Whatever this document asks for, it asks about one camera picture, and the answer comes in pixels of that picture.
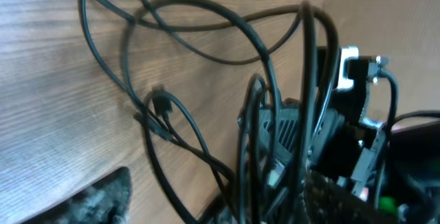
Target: wood grain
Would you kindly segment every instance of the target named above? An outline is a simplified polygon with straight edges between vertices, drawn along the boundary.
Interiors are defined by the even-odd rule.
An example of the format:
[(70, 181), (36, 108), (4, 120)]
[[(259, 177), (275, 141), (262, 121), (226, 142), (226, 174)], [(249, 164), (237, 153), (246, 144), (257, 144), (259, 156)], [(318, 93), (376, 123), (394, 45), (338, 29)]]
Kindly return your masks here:
[[(302, 0), (213, 0), (249, 14)], [(321, 5), (323, 0), (310, 0)], [(128, 12), (138, 0), (112, 0)], [(120, 75), (121, 33), (126, 23), (87, 0), (96, 45)], [(213, 23), (219, 17), (196, 8), (160, 10), (172, 23)], [(91, 182), (128, 166), (133, 177), (131, 223), (177, 223), (144, 153), (134, 107), (101, 70), (80, 28), (77, 0), (0, 0), (0, 223), (17, 223), (60, 203)], [(285, 15), (253, 22), (269, 47), (293, 21)], [(235, 29), (182, 34), (204, 52), (241, 60), (254, 56)], [(286, 98), (299, 96), (300, 31), (272, 56)], [(160, 31), (137, 27), (130, 46), (133, 84), (140, 96), (164, 84), (192, 113), (212, 154), (234, 166), (237, 115), (249, 77), (259, 63), (225, 66), (206, 61)], [(197, 142), (182, 115), (177, 130)], [(218, 194), (207, 165), (182, 149), (156, 141), (164, 171), (195, 215)]]
[[(363, 55), (389, 56), (387, 67), (395, 74), (400, 86), (397, 114), (440, 109), (439, 1), (324, 2), (324, 9), (332, 16), (339, 31), (341, 45), (356, 45)], [(390, 103), (389, 84), (381, 80), (371, 89), (368, 116), (385, 120)]]

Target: black cable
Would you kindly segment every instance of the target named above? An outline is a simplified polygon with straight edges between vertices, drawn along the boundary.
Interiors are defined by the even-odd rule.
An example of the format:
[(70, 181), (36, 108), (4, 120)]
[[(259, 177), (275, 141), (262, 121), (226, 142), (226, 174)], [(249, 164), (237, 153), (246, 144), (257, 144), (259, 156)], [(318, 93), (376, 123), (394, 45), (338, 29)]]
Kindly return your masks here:
[[(169, 96), (171, 96), (171, 94), (169, 94), (169, 93), (166, 93), (163, 91), (154, 91), (154, 92), (147, 95), (146, 100), (145, 100), (145, 106), (147, 107), (153, 98), (156, 98), (156, 97), (167, 98)], [(178, 107), (179, 106), (183, 107), (183, 105), (179, 101), (174, 102), (174, 104), (176, 104)], [(171, 205), (174, 207), (175, 211), (178, 213), (180, 218), (185, 223), (197, 223), (196, 219), (185, 208), (183, 203), (180, 201), (179, 197), (175, 194), (170, 183), (166, 179), (164, 171), (162, 170), (160, 163), (159, 163), (159, 160), (157, 159), (157, 155), (154, 151), (153, 141), (151, 140), (149, 122), (146, 118), (148, 116), (147, 109), (144, 109), (143, 114), (144, 114), (144, 122), (143, 122), (142, 126), (144, 127), (146, 153), (148, 155), (148, 158), (150, 159), (150, 162), (153, 167), (156, 179), (159, 182), (162, 190), (164, 191), (164, 194), (166, 195), (166, 197), (168, 198), (168, 200), (170, 201)]]
[(263, 106), (266, 106), (267, 105), (267, 95), (266, 95), (266, 92), (268, 91), (267, 86), (266, 86), (266, 82), (264, 81), (264, 78), (260, 74), (254, 74), (252, 76), (252, 79), (251, 79), (250, 82), (254, 82), (255, 80), (257, 80), (260, 83), (261, 91), (264, 93)]
[(387, 69), (381, 68), (379, 71), (380, 78), (386, 78), (390, 82), (391, 87), (391, 104), (390, 109), (388, 111), (388, 118), (386, 120), (385, 125), (385, 135), (388, 141), (390, 134), (391, 134), (391, 128), (393, 127), (395, 123), (395, 116), (397, 113), (397, 105), (399, 104), (399, 84), (397, 83), (396, 77)]
[(397, 112), (397, 105), (399, 104), (399, 85), (397, 84), (397, 79), (394, 77), (394, 75), (389, 72), (389, 70), (385, 68), (381, 68), (379, 70), (378, 76), (380, 78), (386, 78), (390, 82), (390, 88), (391, 88), (391, 104), (390, 109), (388, 112), (388, 118), (386, 120), (385, 124), (385, 142), (384, 145), (380, 148), (379, 151), (379, 159), (378, 165), (379, 165), (379, 171), (377, 172), (376, 178), (375, 178), (375, 190), (374, 190), (374, 199), (373, 199), (373, 205), (374, 208), (377, 210), (379, 207), (379, 200), (380, 200), (380, 194), (382, 191), (382, 182), (384, 178), (384, 172), (385, 172), (385, 165), (386, 165), (386, 146), (388, 144), (388, 141), (391, 136), (391, 129), (395, 123), (395, 116)]
[(394, 119), (394, 124), (405, 120), (407, 118), (414, 118), (414, 117), (431, 117), (431, 118), (440, 118), (440, 111), (436, 111), (436, 110), (426, 110), (426, 111), (413, 111), (410, 113), (405, 113), (402, 115), (398, 115), (395, 119)]
[[(160, 18), (160, 16), (155, 12), (156, 9), (163, 7), (164, 4), (167, 2), (167, 0), (154, 0), (154, 1), (151, 2), (151, 4), (148, 2), (148, 0), (147, 0), (147, 2), (145, 2), (146, 0), (143, 0), (143, 1), (141, 0), (142, 3), (145, 6), (149, 7), (149, 8), (147, 8), (147, 10), (142, 10), (143, 11), (143, 16), (147, 12), (149, 12), (151, 10), (154, 10), (154, 12), (152, 12), (152, 14), (154, 14), (153, 16), (154, 16), (154, 18), (156, 20), (157, 20), (157, 18), (159, 18), (159, 20), (157, 20), (158, 23), (159, 23), (159, 25), (158, 25), (158, 24), (154, 24), (154, 23), (151, 23), (149, 21), (142, 20), (142, 19), (136, 19), (134, 16), (126, 13), (124, 10), (121, 10), (120, 8), (116, 7), (115, 5), (113, 5), (111, 2), (109, 2), (107, 0), (96, 0), (96, 1), (101, 3), (104, 7), (108, 8), (110, 11), (112, 11), (115, 14), (119, 15), (123, 19), (127, 20), (129, 23), (137, 22), (140, 25), (143, 25), (143, 26), (146, 26), (146, 27), (149, 27), (149, 28), (164, 30), (164, 31), (168, 32), (177, 42), (181, 43), (184, 47), (186, 47), (190, 51), (192, 51), (192, 52), (194, 52), (194, 53), (196, 53), (196, 54), (198, 54), (198, 55), (200, 55), (200, 56), (202, 56), (202, 57), (204, 57), (204, 58), (206, 58), (208, 60), (212, 60), (212, 61), (214, 61), (216, 63), (222, 63), (222, 64), (226, 64), (226, 65), (246, 65), (246, 64), (254, 63), (254, 62), (256, 62), (256, 61), (261, 59), (260, 56), (255, 56), (253, 58), (249, 58), (249, 59), (245, 59), (245, 60), (240, 60), (240, 61), (224, 60), (224, 59), (221, 59), (221, 58), (217, 58), (217, 57), (214, 57), (214, 56), (211, 56), (209, 54), (206, 54), (204, 52), (199, 51), (198, 49), (196, 49), (195, 47), (193, 47), (192, 45), (187, 43), (185, 40), (180, 38), (175, 33), (175, 32), (200, 32), (200, 31), (219, 30), (219, 29), (224, 29), (224, 28), (232, 27), (234, 24), (231, 23), (231, 22), (219, 23), (219, 24), (213, 24), (213, 25), (194, 26), (194, 27), (167, 25), (167, 24), (165, 24), (163, 19)], [(265, 10), (265, 11), (262, 11), (262, 12), (257, 12), (257, 13), (254, 13), (254, 14), (250, 14), (250, 15), (244, 16), (243, 19), (246, 22), (249, 22), (249, 21), (254, 21), (254, 20), (257, 20), (257, 19), (262, 19), (262, 18), (269, 17), (269, 16), (274, 16), (274, 15), (288, 14), (288, 13), (292, 13), (292, 12), (295, 13), (297, 11), (298, 11), (298, 6), (297, 5), (291, 5), (291, 6), (285, 6), (285, 7), (281, 7), (281, 8), (274, 8), (274, 9), (271, 9), (271, 10)], [(300, 19), (298, 17), (296, 17), (294, 19), (294, 22), (290, 26), (290, 28), (281, 37), (281, 39), (278, 40), (267, 51), (269, 53), (272, 53), (275, 50), (277, 50), (278, 48), (280, 48), (290, 38), (290, 36), (296, 31), (296, 29), (298, 28), (299, 24), (300, 24)]]
[(171, 141), (174, 145), (190, 151), (192, 154), (206, 162), (211, 168), (214, 168), (217, 172), (221, 173), (227, 180), (234, 182), (235, 174), (227, 165), (213, 157), (211, 154), (206, 154), (205, 152), (190, 146), (179, 136), (179, 134), (177, 134), (168, 119), (164, 119), (164, 121), (169, 131), (176, 137), (176, 140)]
[[(190, 114), (189, 114), (189, 112), (186, 110), (186, 109), (181, 109), (181, 111), (182, 112), (186, 112), (186, 114), (185, 114), (185, 117), (187, 117), (187, 120), (188, 121), (190, 121), (190, 123), (193, 123), (194, 125), (195, 125), (195, 121), (193, 120), (193, 118), (190, 116)], [(170, 123), (170, 120), (169, 120), (169, 118), (168, 118), (168, 116), (167, 115), (164, 115), (164, 116), (162, 116), (163, 118), (164, 118), (164, 121), (165, 121), (165, 124), (166, 124), (166, 126), (168, 127), (168, 129), (169, 129), (169, 131), (176, 137), (176, 139), (177, 139), (177, 141), (184, 147), (184, 148), (186, 148), (187, 150), (189, 150), (189, 151), (193, 151), (193, 147), (191, 147), (191, 146), (189, 146), (189, 144), (187, 144), (181, 137), (180, 137), (180, 135), (177, 133), (177, 131), (174, 129), (174, 127), (171, 125), (171, 123)], [(208, 157), (208, 158), (211, 158), (212, 160), (215, 160), (217, 163), (220, 163), (221, 165), (222, 165), (222, 167), (224, 167), (225, 168), (225, 170), (227, 170), (227, 172), (228, 172), (228, 176), (229, 177), (226, 177), (226, 179), (227, 180), (229, 180), (231, 183), (234, 183), (234, 173), (233, 173), (233, 171), (230, 169), (230, 168), (228, 168), (226, 165), (224, 165), (223, 163), (221, 163), (219, 160), (217, 160), (217, 159), (215, 159), (214, 157), (212, 157), (211, 156), (211, 154), (209, 153), (209, 150), (208, 150), (208, 147), (206, 146), (206, 143), (205, 143), (205, 141), (203, 140), (203, 138), (201, 138), (200, 140), (199, 140), (199, 143), (200, 143), (200, 146), (202, 147), (202, 150), (203, 150), (203, 153)], [(220, 178), (220, 176), (219, 176), (219, 170), (218, 170), (218, 168), (216, 168), (216, 167), (214, 167), (214, 165), (211, 165), (211, 164), (209, 164), (208, 163), (208, 165), (211, 167), (211, 170), (212, 170), (212, 173), (214, 174), (214, 178), (215, 178), (215, 181), (217, 182), (217, 185), (219, 186), (219, 189), (220, 189), (220, 192), (221, 192), (221, 196), (223, 197), (223, 200), (226, 202), (226, 205), (229, 207), (229, 209), (230, 209), (230, 211), (231, 211), (231, 213), (232, 213), (232, 215), (234, 216), (234, 217), (237, 217), (237, 212), (235, 211), (235, 208), (234, 208), (234, 206), (233, 206), (233, 204), (232, 204), (232, 202), (231, 202), (231, 196), (226, 192), (226, 188), (225, 188), (225, 186), (224, 186), (224, 184), (223, 184), (223, 182), (222, 182), (222, 180), (221, 180), (221, 178)]]
[[(144, 4), (144, 7), (146, 8), (145, 12), (152, 12), (153, 17), (156, 19), (157, 24), (151, 23), (149, 21), (145, 21), (142, 19), (137, 19), (134, 16), (131, 16), (130, 14), (126, 13), (125, 11), (119, 9), (118, 7), (114, 6), (112, 3), (110, 3), (107, 0), (96, 0), (100, 2), (104, 7), (110, 9), (111, 11), (115, 12), (117, 15), (121, 16), (122, 18), (126, 19), (129, 22), (129, 28), (127, 28), (126, 36), (124, 37), (124, 42), (122, 45), (122, 68), (124, 72), (124, 77), (126, 80), (126, 85), (122, 83), (118, 77), (116, 77), (113, 72), (108, 68), (105, 61), (103, 61), (102, 57), (98, 53), (96, 47), (94, 46), (93, 40), (90, 35), (90, 31), (87, 24), (87, 15), (85, 12), (85, 0), (80, 0), (80, 11), (82, 14), (82, 27), (83, 31), (85, 33), (86, 41), (95, 56), (98, 63), (100, 63), (101, 67), (104, 69), (104, 71), (122, 88), (124, 89), (131, 97), (132, 101), (134, 102), (135, 106), (143, 112), (145, 112), (146, 119), (148, 120), (148, 127), (153, 128), (154, 126), (157, 128), (161, 128), (162, 132), (169, 132), (168, 129), (170, 127), (166, 127), (165, 124), (161, 123), (161, 121), (152, 113), (150, 110), (145, 108), (145, 105), (139, 100), (139, 98), (136, 96), (133, 87), (131, 86), (131, 79), (130, 79), (130, 73), (129, 73), (129, 64), (128, 64), (128, 44), (129, 44), (129, 37), (130, 34), (133, 31), (133, 26), (135, 23), (138, 23), (140, 25), (144, 25), (146, 27), (151, 27), (153, 29), (160, 29), (165, 30), (168, 32), (171, 36), (173, 36), (178, 42), (180, 42), (183, 46), (187, 47), (188, 49), (192, 50), (196, 54), (199, 54), (200, 56), (203, 56), (207, 59), (216, 61), (218, 63), (224, 63), (224, 64), (230, 64), (230, 65), (243, 65), (248, 63), (253, 63), (256, 60), (261, 59), (263, 61), (263, 66), (265, 67), (265, 72), (267, 74), (267, 77), (269, 78), (270, 83), (270, 92), (272, 95), (272, 101), (274, 103), (272, 111), (274, 112), (273, 118), (274, 118), (274, 132), (272, 133), (273, 139), (272, 142), (276, 142), (278, 139), (278, 113), (281, 105), (281, 97), (278, 93), (278, 87), (276, 86), (276, 79), (274, 76), (274, 70), (272, 66), (272, 62), (269, 59), (269, 53), (273, 52), (274, 50), (278, 49), (296, 30), (300, 23), (300, 17), (297, 15), (294, 22), (292, 23), (291, 27), (288, 29), (286, 34), (279, 40), (273, 47), (270, 49), (266, 49), (264, 44), (259, 39), (258, 35), (253, 31), (252, 27), (246, 23), (246, 21), (253, 21), (257, 19), (261, 19), (268, 16), (274, 16), (274, 15), (280, 15), (280, 14), (287, 14), (290, 12), (297, 12), (298, 6), (297, 5), (289, 5), (285, 7), (280, 8), (273, 8), (271, 10), (265, 10), (262, 12), (257, 12), (254, 14), (249, 14), (247, 16), (244, 16), (243, 18), (237, 16), (232, 11), (226, 9), (225, 7), (213, 3), (209, 0), (154, 0), (151, 3), (148, 2), (148, 0), (142, 0), (142, 3)], [(198, 6), (200, 8), (209, 9), (213, 12), (216, 12), (217, 14), (220, 14), (221, 16), (224, 16), (225, 18), (229, 19), (230, 22), (225, 23), (219, 23), (214, 25), (200, 25), (200, 26), (192, 26), (192, 27), (184, 27), (184, 26), (168, 26), (165, 24), (165, 22), (160, 18), (160, 16), (156, 13), (156, 9), (167, 6), (167, 5), (193, 5)], [(320, 91), (318, 92), (317, 96), (317, 103), (318, 108), (320, 109), (319, 114), (316, 118), (316, 127), (319, 126), (319, 123), (321, 122), (323, 115), (325, 114), (325, 111), (327, 109), (328, 100), (331, 96), (331, 90), (333, 86), (333, 82), (336, 75), (336, 68), (337, 68), (337, 59), (338, 59), (338, 37), (336, 34), (336, 29), (334, 29), (334, 25), (331, 22), (331, 19), (321, 10), (317, 8), (312, 8), (315, 12), (316, 18), (324, 25), (324, 28), (326, 30), (326, 36), (328, 41), (328, 47), (329, 51), (327, 53), (327, 58), (325, 62), (325, 70), (324, 70), (324, 76), (322, 77), (322, 80), (320, 82)], [(175, 32), (196, 32), (196, 31), (208, 31), (208, 30), (218, 30), (223, 29), (227, 27), (237, 26), (242, 30), (242, 32), (245, 33), (245, 35), (251, 40), (252, 44), (257, 49), (257, 52), (259, 53), (258, 56), (243, 60), (243, 61), (227, 61), (219, 58), (212, 57), (210, 55), (207, 55), (203, 52), (198, 51), (191, 45), (187, 44), (186, 41), (183, 41), (180, 37), (178, 37)], [(179, 143), (182, 148), (188, 149), (189, 151), (193, 152), (195, 155), (197, 155), (197, 152), (191, 150), (192, 147), (187, 147), (184, 143)], [(202, 157), (200, 155), (200, 151), (198, 154), (198, 157), (204, 159), (204, 161), (212, 161), (214, 159), (213, 157)], [(269, 154), (268, 158), (268, 165), (271, 165), (273, 163), (273, 153)], [(180, 209), (179, 214), (185, 214), (182, 209)]]
[[(236, 181), (235, 181), (235, 197), (236, 197), (236, 208), (237, 208), (237, 223), (245, 223), (245, 202), (246, 202), (246, 178), (245, 178), (245, 156), (246, 156), (246, 139), (248, 137), (248, 133), (252, 133), (253, 126), (251, 125), (251, 119), (253, 114), (253, 107), (255, 105), (259, 105), (257, 98), (259, 93), (264, 93), (261, 91), (262, 89), (256, 89), (255, 83), (262, 81), (262, 78), (259, 75), (252, 76), (250, 83), (247, 88), (247, 93), (245, 97), (244, 104), (244, 112), (242, 115), (242, 125), (240, 125), (239, 129), (239, 141), (238, 141), (238, 153), (237, 153), (237, 163), (236, 163)], [(250, 146), (255, 146), (255, 141), (252, 141)]]
[(288, 190), (289, 189), (285, 186), (275, 189), (275, 191), (272, 193), (272, 198), (266, 204), (267, 207), (265, 207), (263, 210), (264, 219), (273, 216), (280, 205), (284, 203), (284, 200), (287, 197)]
[(430, 219), (438, 216), (435, 214), (438, 210), (438, 203), (436, 203), (435, 197), (428, 194), (427, 188), (425, 188), (420, 182), (418, 182), (414, 176), (404, 172), (394, 161), (394, 171), (399, 176), (407, 187), (406, 193), (414, 196), (417, 201), (415, 205), (410, 208), (405, 214), (407, 223), (429, 223)]
[(305, 162), (307, 158), (307, 146), (309, 145), (314, 128), (315, 109), (315, 86), (318, 72), (318, 58), (316, 49), (316, 35), (314, 25), (314, 14), (309, 2), (301, 3), (301, 18), (304, 25), (304, 72), (301, 91), (301, 108), (299, 114), (297, 144), (292, 154), (292, 170), (287, 173), (289, 193), (287, 203), (282, 209), (280, 222), (287, 223), (289, 215), (294, 212), (294, 204), (300, 190), (302, 176), (305, 173)]
[(263, 178), (260, 169), (260, 149), (259, 149), (259, 132), (260, 132), (260, 103), (264, 100), (265, 92), (260, 91), (256, 95), (256, 101), (251, 103), (252, 115), (250, 117), (250, 136), (249, 136), (249, 171), (250, 171), (250, 206), (251, 206), (251, 223), (261, 223), (261, 184)]

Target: wooden table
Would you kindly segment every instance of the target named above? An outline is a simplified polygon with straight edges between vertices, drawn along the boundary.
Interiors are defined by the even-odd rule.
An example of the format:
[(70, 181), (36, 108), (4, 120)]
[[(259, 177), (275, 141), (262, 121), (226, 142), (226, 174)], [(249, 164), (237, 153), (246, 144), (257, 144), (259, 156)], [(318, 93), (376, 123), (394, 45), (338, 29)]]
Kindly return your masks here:
[[(240, 15), (302, 0), (213, 0)], [(310, 0), (322, 5), (323, 0)], [(112, 0), (128, 12), (138, 0)], [(126, 23), (87, 0), (90, 28), (104, 59), (120, 76), (121, 33)], [(170, 23), (215, 23), (196, 8), (169, 7)], [(176, 223), (178, 215), (160, 190), (144, 153), (135, 109), (101, 70), (83, 38), (78, 0), (0, 0), (0, 223), (24, 221), (80, 191), (120, 166), (133, 180), (131, 223)], [(284, 15), (253, 22), (269, 47), (293, 21)], [(272, 58), (283, 98), (299, 97), (302, 33)], [(202, 51), (240, 60), (256, 52), (236, 28), (182, 36)], [(237, 115), (260, 63), (227, 66), (204, 60), (165, 33), (136, 28), (130, 46), (133, 84), (140, 96), (164, 84), (192, 113), (212, 154), (234, 166)], [(180, 113), (173, 124), (193, 146), (197, 141)], [(195, 215), (219, 193), (207, 165), (157, 140), (171, 184)]]

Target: tangled cable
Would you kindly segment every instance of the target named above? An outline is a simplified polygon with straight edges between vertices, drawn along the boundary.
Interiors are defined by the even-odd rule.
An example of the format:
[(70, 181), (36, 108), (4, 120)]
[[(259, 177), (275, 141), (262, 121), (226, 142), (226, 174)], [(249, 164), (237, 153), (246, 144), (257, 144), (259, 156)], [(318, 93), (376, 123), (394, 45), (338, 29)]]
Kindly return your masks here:
[[(81, 25), (85, 35), (87, 44), (98, 61), (105, 73), (131, 98), (135, 107), (140, 111), (141, 114), (137, 115), (137, 120), (140, 121), (142, 127), (144, 128), (145, 140), (146, 140), (146, 153), (150, 159), (151, 165), (153, 167), (157, 181), (162, 187), (168, 200), (175, 208), (176, 212), (182, 218), (185, 223), (197, 223), (196, 218), (185, 208), (182, 202), (179, 200), (168, 180), (165, 177), (164, 172), (160, 166), (157, 159), (157, 155), (154, 150), (154, 146), (151, 140), (151, 132), (159, 135), (161, 138), (180, 146), (183, 149), (189, 150), (192, 154), (198, 156), (198, 158), (205, 161), (212, 169), (214, 177), (219, 185), (221, 194), (224, 201), (231, 209), (231, 213), (238, 223), (246, 223), (247, 217), (245, 213), (246, 208), (246, 189), (245, 189), (245, 155), (246, 155), (246, 138), (249, 136), (250, 141), (250, 177), (251, 177), (251, 222), (259, 223), (260, 221), (270, 221), (267, 215), (262, 211), (262, 209), (268, 209), (274, 204), (270, 202), (267, 195), (267, 180), (269, 171), (274, 165), (274, 143), (278, 139), (279, 124), (278, 116), (281, 109), (281, 95), (278, 91), (278, 85), (276, 81), (276, 76), (274, 72), (274, 67), (272, 61), (270, 60), (270, 54), (275, 50), (279, 49), (296, 31), (300, 22), (304, 22), (304, 39), (305, 39), (305, 70), (304, 70), (304, 82), (302, 86), (302, 104), (300, 108), (300, 121), (299, 121), (299, 135), (298, 142), (296, 142), (295, 153), (292, 156), (292, 164), (288, 168), (287, 178), (288, 178), (288, 190), (289, 194), (286, 199), (287, 204), (281, 211), (281, 216), (277, 223), (284, 223), (289, 220), (292, 215), (291, 207), (293, 206), (294, 199), (300, 191), (300, 180), (302, 173), (305, 169), (305, 158), (306, 158), (306, 147), (313, 136), (316, 134), (320, 123), (325, 115), (329, 100), (331, 98), (331, 90), (336, 78), (336, 72), (338, 69), (338, 54), (339, 54), (339, 44), (338, 44), (338, 34), (336, 32), (335, 26), (332, 20), (327, 14), (322, 10), (311, 6), (308, 2), (303, 2), (301, 5), (286, 5), (279, 8), (272, 8), (269, 10), (264, 10), (262, 12), (256, 12), (254, 14), (249, 14), (240, 17), (233, 11), (227, 9), (226, 7), (209, 0), (140, 0), (142, 2), (143, 8), (136, 13), (136, 15), (131, 15), (124, 10), (121, 10), (117, 6), (113, 5), (108, 0), (96, 0), (104, 7), (114, 12), (118, 16), (125, 19), (128, 23), (127, 28), (124, 32), (123, 42), (122, 42), (122, 72), (124, 78), (119, 79), (108, 67), (94, 44), (89, 31), (89, 26), (87, 23), (87, 11), (86, 11), (86, 0), (80, 0), (80, 17)], [(157, 13), (157, 10), (168, 5), (189, 5), (205, 10), (214, 12), (223, 18), (227, 19), (228, 22), (218, 23), (212, 25), (198, 25), (198, 26), (174, 26), (168, 25), (164, 22), (161, 16)], [(150, 12), (157, 23), (152, 23), (143, 19), (143, 16)], [(290, 28), (286, 33), (280, 38), (269, 49), (266, 48), (258, 34), (254, 31), (251, 25), (248, 24), (250, 21), (255, 21), (257, 19), (262, 19), (269, 16), (276, 16), (280, 14), (296, 13), (296, 17), (292, 22)], [(324, 63), (323, 76), (318, 84), (318, 94), (315, 98), (314, 87), (316, 86), (316, 35), (314, 28), (314, 18), (318, 19), (325, 30), (327, 37), (327, 55)], [(225, 164), (221, 163), (218, 159), (212, 157), (208, 151), (206, 143), (195, 124), (195, 121), (186, 110), (184, 105), (171, 93), (165, 91), (154, 91), (146, 97), (145, 102), (135, 94), (133, 86), (131, 84), (130, 69), (129, 69), (129, 41), (136, 25), (142, 25), (144, 27), (149, 27), (156, 30), (163, 30), (171, 37), (173, 37), (178, 43), (188, 48), (190, 51), (196, 53), (197, 55), (211, 60), (216, 63), (222, 63), (225, 65), (246, 65), (254, 63), (256, 61), (261, 61), (265, 70), (265, 75), (268, 79), (268, 87), (266, 88), (264, 79), (261, 77), (256, 77), (254, 80), (259, 81), (264, 87), (260, 91), (249, 92), (249, 98), (245, 102), (245, 117), (244, 122), (241, 125), (239, 132), (239, 155), (237, 158), (237, 169), (236, 173), (228, 168)], [(242, 33), (244, 33), (251, 44), (255, 47), (258, 52), (258, 56), (249, 58), (241, 61), (231, 61), (222, 58), (217, 58), (205, 54), (199, 51), (197, 48), (193, 47), (182, 39), (177, 32), (200, 32), (200, 31), (212, 31), (220, 30), (228, 27), (237, 27)], [(259, 104), (265, 99), (266, 91), (272, 99), (272, 119), (273, 119), (273, 132), (272, 140), (269, 146), (269, 153), (267, 155), (267, 161), (264, 168), (261, 170), (259, 166), (259, 145), (258, 145), (258, 109)], [(192, 129), (194, 130), (197, 139), (202, 147), (202, 150), (198, 150), (190, 146), (185, 142), (177, 133), (177, 131), (171, 125), (167, 109), (155, 110), (152, 112), (149, 109), (151, 102), (172, 102), (178, 107), (178, 109), (184, 114), (185, 118), (190, 123)], [(219, 174), (222, 174), (234, 187), (233, 195), (227, 191)]]

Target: green component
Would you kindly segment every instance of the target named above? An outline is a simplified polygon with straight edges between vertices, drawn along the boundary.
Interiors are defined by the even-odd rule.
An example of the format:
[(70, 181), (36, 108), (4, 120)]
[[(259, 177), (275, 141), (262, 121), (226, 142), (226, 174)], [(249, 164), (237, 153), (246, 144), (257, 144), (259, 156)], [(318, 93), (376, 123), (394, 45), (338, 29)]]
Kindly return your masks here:
[(392, 197), (381, 197), (379, 199), (379, 211), (397, 216), (396, 200)]

